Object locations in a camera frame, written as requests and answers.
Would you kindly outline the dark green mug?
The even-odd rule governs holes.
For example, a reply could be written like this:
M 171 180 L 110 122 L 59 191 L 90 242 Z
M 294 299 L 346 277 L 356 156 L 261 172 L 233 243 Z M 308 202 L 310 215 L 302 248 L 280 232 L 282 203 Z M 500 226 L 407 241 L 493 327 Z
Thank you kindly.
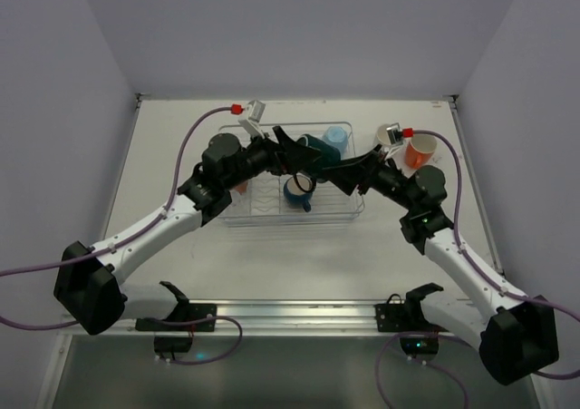
M 321 156 L 302 170 L 302 173 L 316 180 L 317 183 L 327 182 L 327 179 L 323 175 L 323 169 L 332 167 L 338 163 L 342 158 L 341 152 L 334 146 L 311 134 L 301 135 L 296 142 L 321 152 Z

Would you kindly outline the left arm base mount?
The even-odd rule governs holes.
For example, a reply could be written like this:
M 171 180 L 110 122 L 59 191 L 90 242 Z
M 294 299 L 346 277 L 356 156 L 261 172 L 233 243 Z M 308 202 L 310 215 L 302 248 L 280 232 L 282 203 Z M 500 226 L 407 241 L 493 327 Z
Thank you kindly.
M 215 303 L 192 302 L 179 288 L 168 281 L 160 281 L 159 288 L 163 295 L 168 294 L 176 305 L 168 314 L 161 317 L 147 315 L 138 317 L 135 329 L 140 332 L 214 332 L 215 321 L 210 320 L 218 312 Z

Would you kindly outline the light blue mug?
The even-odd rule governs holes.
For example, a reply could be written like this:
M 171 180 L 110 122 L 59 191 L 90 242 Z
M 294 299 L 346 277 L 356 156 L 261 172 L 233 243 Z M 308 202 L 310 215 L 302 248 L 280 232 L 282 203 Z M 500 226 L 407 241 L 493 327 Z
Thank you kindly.
M 325 130 L 322 141 L 337 149 L 341 154 L 345 154 L 348 147 L 348 134 L 341 126 L 333 125 Z

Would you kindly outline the dark blue mug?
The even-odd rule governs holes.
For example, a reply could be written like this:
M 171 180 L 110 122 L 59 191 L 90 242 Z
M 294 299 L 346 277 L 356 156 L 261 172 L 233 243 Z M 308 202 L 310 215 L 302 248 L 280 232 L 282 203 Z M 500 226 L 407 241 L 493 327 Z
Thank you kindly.
M 312 197 L 316 189 L 315 180 L 302 175 L 292 175 L 283 187 L 283 196 L 287 206 L 309 213 L 312 210 Z

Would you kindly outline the orange mug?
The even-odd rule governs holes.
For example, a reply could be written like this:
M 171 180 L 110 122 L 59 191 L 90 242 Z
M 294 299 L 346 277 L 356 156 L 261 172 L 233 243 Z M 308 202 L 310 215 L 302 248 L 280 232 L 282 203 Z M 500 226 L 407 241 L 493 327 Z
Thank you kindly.
M 437 139 L 424 133 L 417 133 L 409 140 L 404 154 L 405 164 L 414 170 L 425 165 L 437 150 Z

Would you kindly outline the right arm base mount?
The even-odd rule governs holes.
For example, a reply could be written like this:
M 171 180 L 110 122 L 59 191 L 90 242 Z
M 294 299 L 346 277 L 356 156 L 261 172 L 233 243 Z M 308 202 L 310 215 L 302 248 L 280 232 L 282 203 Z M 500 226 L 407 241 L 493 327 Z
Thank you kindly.
M 421 302 L 428 296 L 443 290 L 429 283 L 408 291 L 404 297 L 395 293 L 382 303 L 375 304 L 375 323 L 379 333 L 398 332 L 447 332 L 444 327 L 428 322 L 422 311 Z

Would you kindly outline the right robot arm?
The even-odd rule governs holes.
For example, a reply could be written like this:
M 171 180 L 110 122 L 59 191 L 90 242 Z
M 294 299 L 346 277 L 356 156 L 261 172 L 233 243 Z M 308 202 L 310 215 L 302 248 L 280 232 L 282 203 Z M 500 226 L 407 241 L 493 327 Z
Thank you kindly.
M 406 241 L 469 299 L 462 303 L 441 287 L 420 287 L 408 295 L 412 314 L 476 349 L 498 383 L 510 385 L 558 360 L 553 308 L 514 287 L 462 239 L 441 207 L 447 191 L 440 169 L 426 165 L 407 177 L 373 150 L 325 167 L 322 175 L 346 194 L 373 189 L 406 209 L 400 220 Z

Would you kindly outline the pink cup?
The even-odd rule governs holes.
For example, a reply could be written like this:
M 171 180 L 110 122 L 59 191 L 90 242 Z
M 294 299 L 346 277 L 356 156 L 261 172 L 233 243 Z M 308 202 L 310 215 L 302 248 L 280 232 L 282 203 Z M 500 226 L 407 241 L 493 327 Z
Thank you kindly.
M 244 195 L 247 193 L 247 189 L 249 186 L 249 181 L 245 180 L 234 187 L 234 191 L 236 191 L 240 195 Z

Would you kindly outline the white mug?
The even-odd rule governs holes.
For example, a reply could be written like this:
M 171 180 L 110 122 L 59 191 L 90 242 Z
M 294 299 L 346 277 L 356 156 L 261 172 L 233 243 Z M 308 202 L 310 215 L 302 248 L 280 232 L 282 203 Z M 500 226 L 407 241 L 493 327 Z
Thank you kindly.
M 380 144 L 384 148 L 394 148 L 401 144 L 401 140 L 396 136 L 400 130 L 398 123 L 380 125 L 374 135 L 374 144 Z

